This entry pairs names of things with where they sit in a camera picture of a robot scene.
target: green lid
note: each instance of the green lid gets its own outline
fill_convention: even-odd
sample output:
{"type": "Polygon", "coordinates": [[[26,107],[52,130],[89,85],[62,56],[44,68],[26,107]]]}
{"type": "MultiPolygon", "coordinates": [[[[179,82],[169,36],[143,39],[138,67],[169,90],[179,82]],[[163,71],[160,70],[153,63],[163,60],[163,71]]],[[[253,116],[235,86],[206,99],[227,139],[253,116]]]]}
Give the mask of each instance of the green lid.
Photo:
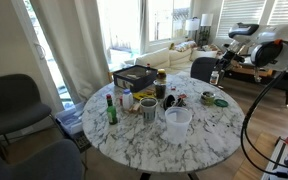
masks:
{"type": "Polygon", "coordinates": [[[223,99],[215,99],[214,104],[219,107],[227,107],[228,103],[223,99]]]}

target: marble tabletop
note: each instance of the marble tabletop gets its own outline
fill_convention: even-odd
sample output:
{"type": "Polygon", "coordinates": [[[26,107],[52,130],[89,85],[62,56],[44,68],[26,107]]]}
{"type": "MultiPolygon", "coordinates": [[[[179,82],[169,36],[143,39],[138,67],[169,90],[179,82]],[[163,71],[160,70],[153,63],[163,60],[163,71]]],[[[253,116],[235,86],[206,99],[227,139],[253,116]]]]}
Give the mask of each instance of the marble tabletop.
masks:
{"type": "Polygon", "coordinates": [[[179,145],[165,138],[161,106],[157,106],[155,121],[144,125],[141,114],[125,112],[120,106],[122,90],[114,83],[104,86],[88,100],[82,115],[84,133],[91,144],[116,162],[149,173],[189,173],[224,161],[240,146],[244,113],[235,100],[213,85],[187,76],[167,76],[166,94],[186,94],[185,108],[193,115],[187,139],[179,145]],[[226,100],[229,106],[202,105],[203,91],[214,92],[216,99],[226,100]],[[112,95],[117,109],[119,122],[115,125],[108,122],[106,94],[112,95]]]}

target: glass door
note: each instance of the glass door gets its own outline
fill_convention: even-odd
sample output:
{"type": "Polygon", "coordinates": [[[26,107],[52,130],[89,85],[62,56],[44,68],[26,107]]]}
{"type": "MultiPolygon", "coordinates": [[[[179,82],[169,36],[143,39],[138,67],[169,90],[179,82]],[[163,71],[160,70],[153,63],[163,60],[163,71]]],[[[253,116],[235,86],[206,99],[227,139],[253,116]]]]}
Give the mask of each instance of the glass door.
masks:
{"type": "Polygon", "coordinates": [[[74,106],[74,103],[72,102],[71,96],[66,88],[63,77],[57,66],[56,60],[53,57],[53,53],[49,47],[49,44],[47,43],[47,40],[44,36],[43,30],[40,26],[40,23],[34,12],[34,9],[32,8],[32,5],[29,0],[23,0],[23,2],[25,4],[27,14],[31,20],[31,25],[34,28],[35,35],[38,40],[38,43],[37,44],[35,43],[37,51],[40,54],[40,56],[43,56],[42,58],[44,58],[47,62],[48,69],[51,73],[52,79],[57,88],[57,92],[61,98],[63,107],[65,109],[71,108],[74,106]]]}

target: white couch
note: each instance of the white couch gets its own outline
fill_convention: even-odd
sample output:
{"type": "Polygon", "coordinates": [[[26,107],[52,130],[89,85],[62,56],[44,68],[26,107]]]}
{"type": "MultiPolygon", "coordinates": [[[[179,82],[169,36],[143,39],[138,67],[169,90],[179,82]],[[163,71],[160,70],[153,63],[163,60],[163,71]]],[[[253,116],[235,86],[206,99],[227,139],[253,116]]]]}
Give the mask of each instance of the white couch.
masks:
{"type": "Polygon", "coordinates": [[[216,56],[217,51],[198,51],[196,48],[189,48],[179,52],[163,48],[138,57],[135,65],[146,66],[149,63],[152,68],[165,69],[167,74],[190,75],[192,63],[196,58],[216,56]]]}

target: dining chair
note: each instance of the dining chair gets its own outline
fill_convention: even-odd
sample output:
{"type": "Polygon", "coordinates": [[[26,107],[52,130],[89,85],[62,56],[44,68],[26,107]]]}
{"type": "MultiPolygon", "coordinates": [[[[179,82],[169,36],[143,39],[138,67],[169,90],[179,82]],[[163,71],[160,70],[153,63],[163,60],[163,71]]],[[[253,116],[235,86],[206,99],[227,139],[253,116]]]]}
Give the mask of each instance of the dining chair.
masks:
{"type": "Polygon", "coordinates": [[[80,152],[71,140],[61,139],[16,164],[0,157],[0,179],[81,180],[80,152]]]}
{"type": "MultiPolygon", "coordinates": [[[[25,74],[0,76],[0,136],[31,126],[50,117],[52,109],[41,102],[34,80],[25,74]]],[[[6,150],[1,146],[3,155],[6,150]]]]}
{"type": "Polygon", "coordinates": [[[191,66],[191,78],[209,83],[217,60],[211,57],[196,58],[191,66]]]}

